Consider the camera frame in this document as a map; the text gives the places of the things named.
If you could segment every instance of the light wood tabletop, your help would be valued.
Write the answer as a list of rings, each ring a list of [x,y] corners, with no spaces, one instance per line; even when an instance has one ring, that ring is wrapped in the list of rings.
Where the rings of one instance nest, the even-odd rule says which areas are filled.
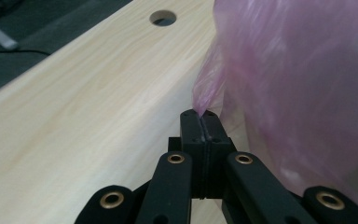
[[[148,181],[214,34],[213,0],[133,1],[1,89],[0,223],[74,223],[98,189]],[[192,223],[225,220],[196,201]]]

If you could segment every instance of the screw hole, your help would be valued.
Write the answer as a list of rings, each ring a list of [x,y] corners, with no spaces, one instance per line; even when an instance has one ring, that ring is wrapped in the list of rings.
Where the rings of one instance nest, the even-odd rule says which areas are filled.
[[[176,15],[169,10],[160,10],[150,15],[150,22],[156,26],[169,26],[176,22]]]
[[[100,200],[102,208],[111,209],[116,208],[124,202],[124,195],[118,191],[112,191],[104,194]]]
[[[322,205],[334,210],[342,210],[345,208],[345,203],[342,202],[342,200],[340,200],[336,195],[331,194],[329,192],[318,192],[316,194],[316,199]]]
[[[284,221],[287,223],[287,224],[301,224],[301,222],[295,218],[295,217],[286,217],[284,219]]]
[[[168,218],[164,215],[156,216],[153,220],[153,224],[168,224]]]
[[[250,158],[246,155],[238,155],[235,157],[235,160],[242,164],[250,164],[253,162],[252,158]]]
[[[185,160],[185,157],[184,156],[181,156],[179,154],[173,154],[171,156],[168,157],[168,162],[170,163],[181,163]]]

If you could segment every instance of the translucent plastic bag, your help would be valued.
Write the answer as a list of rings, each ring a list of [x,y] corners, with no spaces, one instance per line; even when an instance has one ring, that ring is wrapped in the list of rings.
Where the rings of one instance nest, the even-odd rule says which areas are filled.
[[[194,108],[222,106],[228,132],[246,120],[251,151],[288,189],[358,203],[358,0],[216,0],[214,17]]]

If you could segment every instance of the black plastic part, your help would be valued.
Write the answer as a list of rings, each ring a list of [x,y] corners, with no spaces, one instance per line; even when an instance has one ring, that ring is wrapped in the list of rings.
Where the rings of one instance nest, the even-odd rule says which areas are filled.
[[[200,118],[196,111],[187,110],[181,114],[180,121],[182,151],[194,161],[192,198],[221,199],[227,182],[223,163],[236,148],[219,118],[211,111]],[[170,141],[171,148],[177,140]]]
[[[225,194],[222,202],[222,212],[225,216],[227,223],[232,224],[247,224],[252,223],[248,218],[246,211],[243,210],[242,204],[238,196],[227,183]]]
[[[191,166],[184,152],[160,157],[135,223],[190,223]]]
[[[325,196],[322,199],[319,196],[318,200],[318,194]],[[334,197],[342,201],[342,209],[338,209],[339,202]],[[309,188],[304,192],[302,204],[319,223],[358,224],[358,205],[337,190],[325,187]]]
[[[136,215],[139,213],[142,203],[144,202],[144,198],[147,193],[147,189],[149,188],[149,184],[150,181],[147,181],[132,193],[132,195],[134,196],[134,202],[132,204],[131,216],[129,218],[130,223],[135,223]]]
[[[251,220],[246,216],[239,207],[232,205],[226,201],[222,203],[222,212],[225,215],[227,223],[230,224],[251,224]]]
[[[231,153],[226,173],[252,223],[316,223],[256,156]]]
[[[101,206],[102,197],[110,192],[119,192],[124,196],[123,202],[115,208],[103,208]],[[130,224],[131,209],[134,202],[134,195],[129,189],[121,186],[109,186],[104,189],[98,190],[92,195],[89,202],[77,217],[75,224],[110,224],[121,223]]]
[[[168,138],[168,151],[182,151],[182,141],[180,137]]]

